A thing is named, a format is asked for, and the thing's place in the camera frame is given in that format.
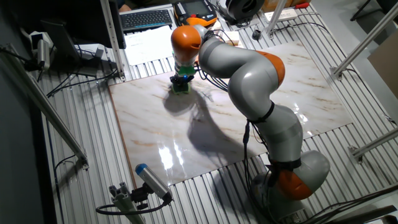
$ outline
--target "metal rod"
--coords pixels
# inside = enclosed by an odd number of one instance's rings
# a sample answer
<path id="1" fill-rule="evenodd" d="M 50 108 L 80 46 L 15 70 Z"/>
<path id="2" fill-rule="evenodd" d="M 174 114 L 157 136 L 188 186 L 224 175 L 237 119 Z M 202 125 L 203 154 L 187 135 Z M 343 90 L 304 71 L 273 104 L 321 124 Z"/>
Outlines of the metal rod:
<path id="1" fill-rule="evenodd" d="M 284 6 L 286 4 L 287 0 L 279 0 L 278 5 L 276 5 L 276 9 L 272 15 L 271 21 L 269 22 L 269 25 L 267 27 L 266 33 L 268 35 L 271 34 L 272 30 L 274 29 L 276 22 L 279 19 L 280 14 L 282 13 L 282 10 L 284 9 Z"/>
<path id="2" fill-rule="evenodd" d="M 398 2 L 397 4 L 383 17 L 383 19 L 372 29 L 368 36 L 360 43 L 355 49 L 342 61 L 342 63 L 335 69 L 334 75 L 340 74 L 347 66 L 374 40 L 381 31 L 386 28 L 398 15 Z"/>
<path id="3" fill-rule="evenodd" d="M 114 29 L 111 8 L 109 6 L 109 0 L 101 0 L 101 6 L 105 17 L 106 27 L 108 28 L 108 34 L 111 40 L 113 55 L 116 61 L 116 66 L 118 68 L 119 77 L 122 81 L 126 81 L 126 77 L 124 76 L 124 67 L 122 63 L 122 58 L 120 56 L 118 38 L 116 36 L 116 31 Z"/>
<path id="4" fill-rule="evenodd" d="M 355 150 L 353 153 L 354 158 L 357 158 L 359 156 L 362 156 L 364 153 L 380 146 L 381 144 L 390 141 L 391 139 L 398 137 L 398 128 L 395 128 L 394 130 L 390 131 L 387 134 L 384 134 L 383 136 L 377 138 L 376 140 L 370 142 L 369 144 L 366 144 L 364 147 Z"/>
<path id="5" fill-rule="evenodd" d="M 11 52 L 16 52 L 11 45 L 7 46 L 7 49 Z M 84 150 L 80 147 L 75 137 L 69 131 L 67 126 L 63 123 L 61 117 L 58 115 L 57 111 L 52 107 L 49 99 L 43 93 L 43 91 L 38 86 L 36 80 L 34 80 L 30 75 L 27 74 L 21 62 L 12 55 L 7 53 L 0 53 L 0 59 L 8 66 L 12 74 L 18 79 L 22 84 L 25 91 L 32 98 L 34 103 L 39 107 L 47 119 L 51 122 L 52 126 L 57 130 L 62 139 L 68 144 L 70 149 L 76 154 L 83 168 L 87 169 L 87 156 Z"/>

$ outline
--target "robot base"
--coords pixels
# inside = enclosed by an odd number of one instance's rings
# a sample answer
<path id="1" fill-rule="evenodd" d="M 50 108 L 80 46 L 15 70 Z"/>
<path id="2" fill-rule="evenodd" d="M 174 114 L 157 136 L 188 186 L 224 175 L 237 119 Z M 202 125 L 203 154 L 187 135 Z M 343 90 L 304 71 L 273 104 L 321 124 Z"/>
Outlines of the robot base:
<path id="1" fill-rule="evenodd" d="M 266 176 L 266 173 L 263 173 L 257 175 L 252 180 L 251 190 L 258 204 L 263 209 L 261 212 L 271 213 L 272 218 L 279 222 L 287 216 L 303 210 L 304 206 L 301 201 L 286 199 L 276 187 L 271 187 L 268 190 L 267 182 L 270 176 L 271 172 L 268 173 L 268 176 Z"/>

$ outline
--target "green object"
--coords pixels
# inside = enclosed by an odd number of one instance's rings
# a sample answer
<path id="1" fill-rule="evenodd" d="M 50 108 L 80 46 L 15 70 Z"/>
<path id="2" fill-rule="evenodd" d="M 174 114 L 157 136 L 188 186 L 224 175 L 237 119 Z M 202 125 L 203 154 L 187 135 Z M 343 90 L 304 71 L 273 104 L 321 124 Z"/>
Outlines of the green object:
<path id="1" fill-rule="evenodd" d="M 177 85 L 177 84 L 173 83 L 172 91 L 174 94 L 177 94 L 177 95 L 180 93 L 190 93 L 191 92 L 191 84 L 184 83 L 182 85 Z"/>
<path id="2" fill-rule="evenodd" d="M 180 70 L 178 71 L 179 76 L 194 75 L 195 73 L 196 73 L 196 71 L 192 66 L 189 66 L 189 67 L 182 66 L 180 68 Z"/>

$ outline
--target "blue cap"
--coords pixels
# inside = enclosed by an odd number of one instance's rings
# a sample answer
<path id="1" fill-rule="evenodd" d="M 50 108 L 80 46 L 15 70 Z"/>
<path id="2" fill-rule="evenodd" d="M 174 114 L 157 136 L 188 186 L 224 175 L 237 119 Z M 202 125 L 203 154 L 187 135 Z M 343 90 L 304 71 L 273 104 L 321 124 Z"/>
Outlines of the blue cap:
<path id="1" fill-rule="evenodd" d="M 136 173 L 139 175 L 147 166 L 147 164 L 138 164 L 136 166 Z"/>

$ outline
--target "metal grating platform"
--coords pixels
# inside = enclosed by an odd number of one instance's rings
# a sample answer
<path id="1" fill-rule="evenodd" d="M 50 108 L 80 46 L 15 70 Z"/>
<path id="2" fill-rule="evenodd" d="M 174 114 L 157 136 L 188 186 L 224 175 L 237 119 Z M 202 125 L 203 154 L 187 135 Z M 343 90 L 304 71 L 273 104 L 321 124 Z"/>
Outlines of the metal grating platform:
<path id="1" fill-rule="evenodd" d="M 315 12 L 315 9 L 310 6 L 297 12 Z M 326 26 L 319 15 L 306 14 L 294 21 L 279 22 L 277 28 L 303 22 Z M 223 28 L 229 30 L 225 23 Z M 301 40 L 354 121 L 353 124 L 303 142 L 302 151 L 317 150 L 327 156 L 331 162 L 331 171 L 322 187 L 304 200 L 307 209 L 298 214 L 300 219 L 304 220 L 333 203 L 352 200 L 397 183 L 397 139 L 366 153 L 364 162 L 360 165 L 349 158 L 348 146 L 363 146 L 392 130 L 394 125 L 384 117 L 379 102 L 359 76 L 353 72 L 344 72 L 343 79 L 339 82 L 329 75 L 330 67 L 337 66 L 346 55 L 332 36 L 319 27 L 303 25 L 278 32 L 273 40 L 263 34 L 263 38 L 257 42 L 250 38 L 253 28 L 252 26 L 239 31 L 241 40 L 248 49 L 265 49 Z M 174 67 L 173 58 L 130 67 L 127 66 L 126 56 L 122 57 L 127 80 L 169 72 Z M 66 77 L 59 74 L 45 75 L 40 85 L 43 91 L 48 93 Z M 92 78 L 71 75 L 69 79 L 71 83 L 78 83 Z M 50 101 L 78 142 L 86 149 L 90 165 L 88 170 L 82 170 L 73 158 L 60 165 L 57 170 L 65 223 L 129 223 L 125 217 L 108 217 L 95 212 L 95 207 L 111 203 L 111 195 L 108 192 L 110 185 L 126 182 L 129 188 L 132 188 L 129 166 L 107 84 L 100 81 L 73 86 L 71 89 L 60 91 Z M 46 134 L 47 152 L 50 155 L 51 141 L 54 162 L 73 155 L 54 129 L 51 126 L 49 129 L 50 136 Z M 264 164 L 268 164 L 266 155 L 253 157 L 251 175 L 263 172 Z M 261 222 L 260 215 L 247 204 L 243 175 L 243 164 L 239 162 L 171 185 L 175 199 L 172 205 L 144 217 L 147 223 Z M 58 222 L 62 223 L 53 173 L 51 176 L 57 218 Z M 150 207 L 160 204 L 156 196 L 151 197 L 148 203 Z"/>

